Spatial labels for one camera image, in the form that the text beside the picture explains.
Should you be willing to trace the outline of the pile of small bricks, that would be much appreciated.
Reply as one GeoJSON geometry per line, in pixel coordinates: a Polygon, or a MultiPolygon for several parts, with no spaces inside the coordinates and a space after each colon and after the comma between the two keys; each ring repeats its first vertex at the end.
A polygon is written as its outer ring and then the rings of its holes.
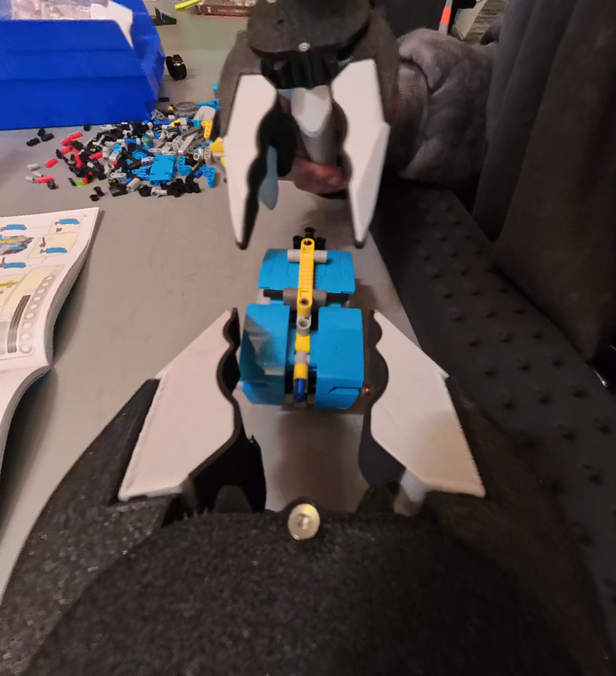
{"type": "Polygon", "coordinates": [[[219,97],[203,102],[158,100],[147,120],[86,124],[59,140],[52,157],[27,165],[25,180],[59,188],[53,174],[65,168],[73,187],[91,187],[91,201],[136,193],[143,198],[180,198],[212,189],[226,167],[223,140],[212,131],[219,97]]]}

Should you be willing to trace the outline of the blue toy brick car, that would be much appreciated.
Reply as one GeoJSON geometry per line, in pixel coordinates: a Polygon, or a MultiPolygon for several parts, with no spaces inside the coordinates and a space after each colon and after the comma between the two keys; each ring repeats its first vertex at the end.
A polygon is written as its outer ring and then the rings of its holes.
{"type": "Polygon", "coordinates": [[[327,248],[311,227],[263,257],[247,306],[240,386],[254,404],[347,410],[364,386],[363,313],[350,252],[327,248]]]}

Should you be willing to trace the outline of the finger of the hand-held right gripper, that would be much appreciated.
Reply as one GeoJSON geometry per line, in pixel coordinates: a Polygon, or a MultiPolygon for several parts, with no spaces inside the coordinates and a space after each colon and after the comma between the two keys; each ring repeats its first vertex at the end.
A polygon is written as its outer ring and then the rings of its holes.
{"type": "Polygon", "coordinates": [[[390,131],[375,60],[349,63],[331,83],[331,94],[346,121],[342,150],[350,171],[354,245],[361,248],[377,203],[390,131]]]}
{"type": "Polygon", "coordinates": [[[259,204],[273,210],[278,203],[278,153],[261,136],[277,99],[275,87],[264,76],[239,78],[223,138],[229,215],[239,249],[248,247],[259,204]]]}

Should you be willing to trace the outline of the open instruction booklet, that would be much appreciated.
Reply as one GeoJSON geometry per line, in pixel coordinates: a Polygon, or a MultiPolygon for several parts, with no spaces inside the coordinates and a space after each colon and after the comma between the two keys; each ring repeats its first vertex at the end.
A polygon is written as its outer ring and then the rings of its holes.
{"type": "Polygon", "coordinates": [[[99,218],[97,207],[0,218],[0,473],[16,407],[52,367],[54,326],[99,218]]]}

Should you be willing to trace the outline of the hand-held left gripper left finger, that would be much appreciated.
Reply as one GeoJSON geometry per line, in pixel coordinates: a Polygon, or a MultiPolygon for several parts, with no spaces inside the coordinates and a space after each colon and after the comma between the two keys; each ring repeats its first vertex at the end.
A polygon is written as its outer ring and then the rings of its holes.
{"type": "Polygon", "coordinates": [[[158,374],[158,387],[118,499],[181,495],[195,502],[194,478],[243,432],[234,398],[240,322],[227,309],[158,374]]]}

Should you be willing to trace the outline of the blue plastic bin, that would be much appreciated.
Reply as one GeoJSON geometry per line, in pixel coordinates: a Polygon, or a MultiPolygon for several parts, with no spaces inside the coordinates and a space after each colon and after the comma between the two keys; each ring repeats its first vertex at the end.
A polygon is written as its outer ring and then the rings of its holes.
{"type": "Polygon", "coordinates": [[[16,20],[0,1],[0,131],[147,120],[165,72],[143,1],[94,20],[16,20]]]}

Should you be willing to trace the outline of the brown printed box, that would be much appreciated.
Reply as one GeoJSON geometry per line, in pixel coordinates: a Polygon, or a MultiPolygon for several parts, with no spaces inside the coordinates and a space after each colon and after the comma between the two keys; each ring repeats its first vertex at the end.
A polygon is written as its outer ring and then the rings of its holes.
{"type": "Polygon", "coordinates": [[[197,1],[193,6],[195,14],[246,17],[256,1],[197,1]]]}

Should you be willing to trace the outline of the person's right forearm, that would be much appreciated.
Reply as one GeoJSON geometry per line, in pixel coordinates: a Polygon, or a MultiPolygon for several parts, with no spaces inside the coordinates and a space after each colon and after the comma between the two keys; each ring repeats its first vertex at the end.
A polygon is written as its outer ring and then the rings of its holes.
{"type": "Polygon", "coordinates": [[[388,166],[403,179],[457,187],[478,177],[499,30],[485,45],[430,29],[398,39],[399,104],[388,166]]]}

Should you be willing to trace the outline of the black perforated panel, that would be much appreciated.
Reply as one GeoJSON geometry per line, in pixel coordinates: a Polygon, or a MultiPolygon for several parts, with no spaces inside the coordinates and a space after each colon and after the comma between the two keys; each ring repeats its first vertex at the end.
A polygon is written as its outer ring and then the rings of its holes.
{"type": "Polygon", "coordinates": [[[616,397],[495,269],[454,193],[387,176],[371,234],[423,349],[523,448],[561,509],[616,657],[616,397]]]}

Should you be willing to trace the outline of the person's right hand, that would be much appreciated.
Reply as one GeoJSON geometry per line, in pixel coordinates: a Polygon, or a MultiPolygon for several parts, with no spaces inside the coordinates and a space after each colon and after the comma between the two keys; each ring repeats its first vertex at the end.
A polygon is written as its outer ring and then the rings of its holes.
{"type": "Polygon", "coordinates": [[[292,169],[284,177],[299,190],[321,197],[347,194],[348,177],[337,165],[318,164],[305,157],[295,157],[292,169]]]}

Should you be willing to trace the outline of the clear plastic bag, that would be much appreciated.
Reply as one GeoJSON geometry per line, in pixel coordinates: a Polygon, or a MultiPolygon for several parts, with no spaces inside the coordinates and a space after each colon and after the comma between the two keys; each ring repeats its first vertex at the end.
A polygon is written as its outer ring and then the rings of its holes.
{"type": "Polygon", "coordinates": [[[94,20],[107,16],[113,1],[5,1],[5,14],[16,20],[94,20]]]}

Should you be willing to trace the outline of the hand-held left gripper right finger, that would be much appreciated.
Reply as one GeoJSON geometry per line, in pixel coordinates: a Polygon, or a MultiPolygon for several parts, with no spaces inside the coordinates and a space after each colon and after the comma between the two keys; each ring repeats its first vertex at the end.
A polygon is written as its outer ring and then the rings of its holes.
{"type": "Polygon", "coordinates": [[[431,492],[485,498],[447,386],[447,373],[379,311],[369,321],[373,386],[362,433],[362,476],[389,487],[393,511],[418,514],[431,492]]]}

